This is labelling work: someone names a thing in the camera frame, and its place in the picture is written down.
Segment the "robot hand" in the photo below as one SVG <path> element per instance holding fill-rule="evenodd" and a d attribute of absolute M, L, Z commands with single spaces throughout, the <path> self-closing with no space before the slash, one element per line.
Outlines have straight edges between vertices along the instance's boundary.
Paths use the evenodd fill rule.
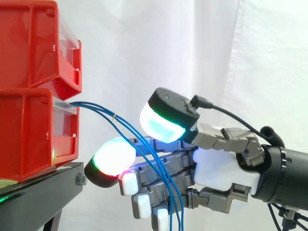
<path fill-rule="evenodd" d="M 183 230 L 186 208 L 229 213 L 233 200 L 256 194 L 265 163 L 259 132 L 249 125 L 199 123 L 198 108 L 217 109 L 206 99 L 157 88 L 140 115 L 146 136 L 100 105 L 85 107 L 134 135 L 106 142 L 87 163 L 86 177 L 102 188 L 119 184 L 121 194 L 131 197 L 133 216 L 151 218 L 154 231 L 172 230 L 173 215 Z"/>

